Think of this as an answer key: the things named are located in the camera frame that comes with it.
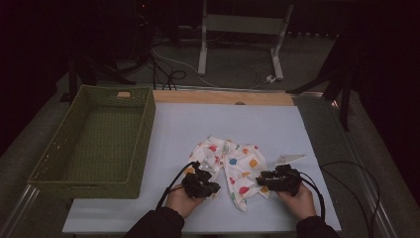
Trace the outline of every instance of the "wire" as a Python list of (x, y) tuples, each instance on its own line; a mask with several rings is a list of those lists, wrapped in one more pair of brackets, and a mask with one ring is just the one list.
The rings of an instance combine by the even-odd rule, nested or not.
[(267, 84), (267, 83), (269, 83), (269, 81), (268, 81), (268, 80), (266, 80), (266, 81), (264, 81), (264, 82), (260, 83), (260, 84), (259, 84), (259, 85), (257, 85), (257, 86), (250, 87), (250, 88), (248, 88), (248, 89), (256, 89), (257, 87), (261, 87), (261, 86), (263, 86), (264, 84)]
[(164, 193), (163, 193), (163, 195), (161, 196), (161, 198), (160, 198), (160, 201), (157, 203), (157, 210), (158, 210), (158, 208), (160, 208), (162, 205), (163, 205), (163, 201), (164, 201), (164, 199), (167, 197), (167, 195), (170, 193), (170, 192), (172, 192), (172, 191), (174, 191), (174, 190), (176, 190), (177, 188), (175, 188), (175, 189), (171, 189), (172, 187), (173, 187), (173, 184), (178, 180), (178, 178), (182, 175), (182, 173), (188, 168), (188, 167), (190, 167), (190, 166), (192, 166), (193, 164), (194, 164), (195, 162), (190, 162), (190, 163), (188, 163), (186, 166), (184, 166), (183, 168), (182, 168), (182, 170), (178, 173), (178, 175), (176, 175), (176, 177), (173, 179), (173, 181), (170, 183), (170, 186), (168, 186), (165, 190), (164, 190)]
[(189, 65), (188, 63), (185, 63), (185, 62), (182, 62), (182, 61), (178, 61), (178, 60), (175, 60), (175, 59), (165, 58), (165, 57), (163, 57), (163, 56), (159, 55), (159, 54), (155, 51), (155, 48), (152, 48), (152, 51), (155, 53), (155, 55), (157, 55), (157, 56), (158, 56), (159, 58), (161, 58), (161, 59), (164, 59), (164, 60), (169, 60), (169, 61), (173, 61), (173, 62), (177, 62), (177, 63), (183, 64), (183, 65), (186, 65), (186, 66), (188, 66), (188, 67), (192, 68), (192, 69), (194, 70), (194, 72), (195, 72), (195, 73), (197, 73), (197, 76), (198, 76), (198, 78), (200, 78), (200, 79), (201, 79), (201, 81), (203, 81), (203, 82), (204, 82), (204, 83), (206, 83), (207, 85), (210, 85), (210, 86), (213, 86), (213, 87), (219, 87), (218, 85), (212, 84), (212, 83), (210, 83), (210, 82), (208, 82), (208, 81), (204, 80), (204, 79), (203, 79), (200, 75), (198, 75), (198, 71), (197, 71), (197, 69), (195, 69), (193, 66)]
[[(289, 175), (291, 175), (291, 176), (294, 176), (294, 177), (298, 177), (297, 175), (295, 175), (295, 174), (293, 174), (293, 173), (288, 173), (288, 174), (289, 174)], [(319, 199), (319, 204), (320, 204), (320, 206), (321, 206), (321, 218), (322, 218), (322, 220), (324, 220), (324, 221), (325, 221), (325, 201), (324, 201), (324, 196), (322, 195), (321, 191), (319, 191), (318, 186), (315, 184), (315, 182), (312, 180), (312, 178), (311, 178), (309, 175), (304, 174), (304, 173), (301, 173), (301, 174), (303, 174), (303, 175), (305, 175), (305, 176), (309, 177), (309, 179), (312, 181), (312, 182), (310, 182), (309, 180), (307, 180), (307, 179), (305, 179), (305, 178), (299, 177), (299, 178), (300, 178), (300, 179), (302, 179), (302, 180), (303, 180), (306, 184), (308, 184), (308, 185), (310, 185), (312, 188), (314, 188), (314, 190), (316, 191), (316, 193), (317, 193), (317, 195), (318, 195), (318, 199)]]
[(306, 177), (308, 177), (311, 181), (312, 181), (312, 184), (314, 184), (316, 187), (318, 187), (316, 184), (315, 184), (315, 181), (314, 180), (312, 180), (312, 178), (309, 176), (309, 175), (307, 175), (306, 173), (303, 173), (303, 172), (299, 172), (301, 175), (305, 175)]
[[(167, 64), (170, 67), (170, 73), (166, 72), (158, 63), (157, 60), (164, 62), (165, 64)], [(176, 84), (174, 83), (174, 79), (183, 79), (186, 77), (186, 72), (183, 70), (173, 70), (172, 65), (170, 65), (170, 63), (162, 60), (162, 59), (157, 59), (154, 58), (152, 56), (150, 56), (150, 62), (153, 64), (154, 68), (154, 86), (156, 83), (156, 79), (157, 81), (162, 85), (162, 90), (164, 90), (164, 88), (166, 86), (169, 87), (169, 90), (172, 90), (171, 85), (173, 85), (174, 89), (176, 90)], [(157, 69), (160, 70), (164, 75), (166, 75), (167, 77), (167, 81), (166, 83), (162, 83), (160, 80), (158, 80), (158, 74), (157, 74)]]
[[(331, 165), (336, 165), (336, 164), (350, 164), (350, 165), (353, 165), (353, 166), (357, 166), (360, 169), (364, 170), (373, 179), (374, 185), (376, 187), (377, 200), (376, 200), (376, 203), (375, 203), (375, 206), (374, 206), (374, 211), (373, 211), (373, 215), (372, 215), (372, 217), (370, 219), (370, 222), (368, 222), (368, 216), (367, 216), (367, 214), (366, 214), (366, 212), (365, 212), (365, 210), (364, 210), (364, 208), (362, 206), (361, 201), (358, 199), (358, 197), (356, 196), (356, 194), (348, 186), (346, 186), (342, 181), (340, 181), (337, 177), (333, 176), (331, 173), (329, 173), (328, 171), (326, 171), (324, 169), (324, 167), (331, 166)], [(373, 234), (374, 233), (374, 229), (373, 229), (374, 219), (375, 219), (375, 217), (377, 215), (377, 210), (378, 210), (379, 202), (380, 202), (380, 189), (379, 189), (379, 184), (378, 184), (376, 178), (374, 177), (374, 175), (369, 170), (367, 170), (366, 168), (364, 168), (363, 166), (358, 165), (358, 164), (353, 163), (353, 162), (347, 162), (347, 161), (338, 161), (338, 162), (327, 163), (327, 164), (325, 164), (323, 166), (320, 166), (320, 168), (321, 168), (321, 170), (323, 172), (325, 172), (327, 175), (331, 176), (339, 184), (341, 184), (355, 198), (355, 200), (357, 201), (359, 207), (362, 210), (362, 213), (363, 213), (364, 219), (365, 219), (365, 223), (367, 224), (367, 235), (368, 235), (368, 237), (373, 238), (374, 237), (374, 234)]]

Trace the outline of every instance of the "white paper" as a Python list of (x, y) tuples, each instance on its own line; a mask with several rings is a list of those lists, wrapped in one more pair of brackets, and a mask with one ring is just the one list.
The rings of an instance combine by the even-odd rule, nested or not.
[[(155, 209), (165, 188), (187, 164), (196, 144), (208, 136), (230, 139), (236, 144), (257, 145), (269, 170), (280, 155), (306, 155), (291, 164), (312, 177), (322, 192), (326, 222), (341, 230), (330, 194), (297, 107), (188, 103), (157, 103), (149, 154), (138, 199), (76, 199), (63, 232), (127, 232), (149, 210)], [(296, 218), (272, 193), (248, 199), (247, 212), (231, 200), (223, 170), (216, 182), (216, 198), (209, 198), (185, 220), (184, 233), (271, 233), (294, 231)], [(320, 214), (319, 201), (314, 193)]]

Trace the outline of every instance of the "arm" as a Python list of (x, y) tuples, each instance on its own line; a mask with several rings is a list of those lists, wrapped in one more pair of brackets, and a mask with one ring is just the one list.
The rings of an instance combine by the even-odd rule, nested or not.
[(337, 238), (339, 235), (321, 217), (316, 215), (312, 192), (300, 184), (299, 192), (291, 196), (288, 192), (278, 191), (278, 197), (283, 200), (290, 211), (300, 221), (296, 225), (298, 238)]
[(177, 185), (168, 195), (165, 207), (149, 211), (124, 236), (179, 238), (184, 219), (191, 214), (204, 198), (190, 198), (185, 190)]

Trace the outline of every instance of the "hand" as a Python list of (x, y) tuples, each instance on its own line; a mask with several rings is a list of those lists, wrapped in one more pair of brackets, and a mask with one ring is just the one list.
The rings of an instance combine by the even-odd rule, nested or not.
[(173, 189), (175, 190), (167, 196), (165, 206), (177, 211), (184, 219), (191, 214), (196, 206), (205, 200), (205, 198), (189, 197), (180, 184), (176, 185)]
[(316, 215), (312, 192), (303, 182), (300, 184), (299, 192), (295, 196), (291, 196), (286, 191), (277, 191), (276, 193), (299, 219), (303, 220), (309, 216)]

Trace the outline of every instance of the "white cloth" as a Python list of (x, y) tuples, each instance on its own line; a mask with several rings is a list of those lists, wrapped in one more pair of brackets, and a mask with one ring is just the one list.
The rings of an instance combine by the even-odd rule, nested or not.
[[(214, 181), (224, 168), (231, 198), (242, 211), (247, 210), (248, 197), (256, 193), (269, 197), (268, 188), (258, 185), (256, 181), (261, 171), (267, 170), (267, 165), (265, 157), (255, 145), (237, 145), (230, 140), (210, 136), (194, 148), (188, 161), (208, 165), (212, 169), (209, 171), (212, 174), (210, 181)], [(193, 168), (187, 169), (186, 173), (193, 173)]]

